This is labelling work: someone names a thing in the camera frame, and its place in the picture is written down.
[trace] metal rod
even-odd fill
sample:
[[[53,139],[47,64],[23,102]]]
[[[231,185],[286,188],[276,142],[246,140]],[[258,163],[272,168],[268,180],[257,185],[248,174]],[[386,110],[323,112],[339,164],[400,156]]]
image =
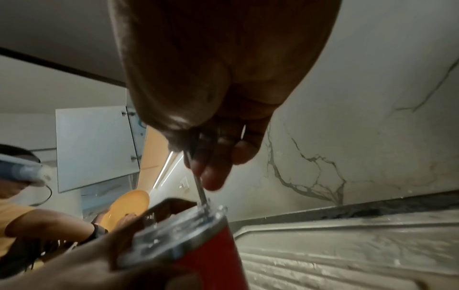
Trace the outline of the metal rod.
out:
[[[185,151],[186,157],[188,158],[188,162],[191,163],[191,154],[188,151]],[[204,192],[204,188],[202,187],[201,180],[199,177],[193,174],[193,177],[195,178],[195,183],[196,183],[196,188],[197,188],[197,193],[199,194],[199,199],[201,200],[201,205],[205,206],[207,205],[207,198],[206,198],[206,193]]]

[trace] yellow plate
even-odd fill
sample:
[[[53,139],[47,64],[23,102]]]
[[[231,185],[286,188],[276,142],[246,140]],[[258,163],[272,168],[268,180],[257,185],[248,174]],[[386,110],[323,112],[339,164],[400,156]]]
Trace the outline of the yellow plate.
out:
[[[120,196],[105,214],[100,225],[112,231],[118,221],[127,214],[141,215],[148,209],[150,196],[146,191],[133,190]]]

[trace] clear plastic lid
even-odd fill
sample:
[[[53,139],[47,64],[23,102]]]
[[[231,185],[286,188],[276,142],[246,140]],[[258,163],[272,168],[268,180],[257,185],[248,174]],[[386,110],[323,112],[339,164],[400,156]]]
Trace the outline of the clear plastic lid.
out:
[[[118,260],[131,267],[149,260],[175,261],[192,251],[228,225],[226,208],[195,206],[137,233],[130,252]]]

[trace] wristwatch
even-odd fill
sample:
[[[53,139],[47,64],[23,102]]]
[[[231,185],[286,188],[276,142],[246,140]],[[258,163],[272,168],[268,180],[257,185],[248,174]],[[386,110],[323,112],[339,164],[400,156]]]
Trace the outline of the wristwatch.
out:
[[[104,229],[103,227],[97,225],[97,224],[94,224],[92,223],[92,225],[94,226],[94,232],[92,232],[92,234],[84,241],[80,242],[79,244],[80,245],[84,245],[92,240],[95,240],[97,239],[98,237],[100,236],[103,236],[105,235],[106,233],[108,233],[108,230]]]

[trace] red tumbler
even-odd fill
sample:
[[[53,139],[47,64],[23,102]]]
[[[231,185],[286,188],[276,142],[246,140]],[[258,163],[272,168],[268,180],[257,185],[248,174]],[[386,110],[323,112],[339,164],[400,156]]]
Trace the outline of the red tumbler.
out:
[[[120,267],[172,262],[200,274],[204,290],[248,290],[224,208],[194,207],[134,236]]]

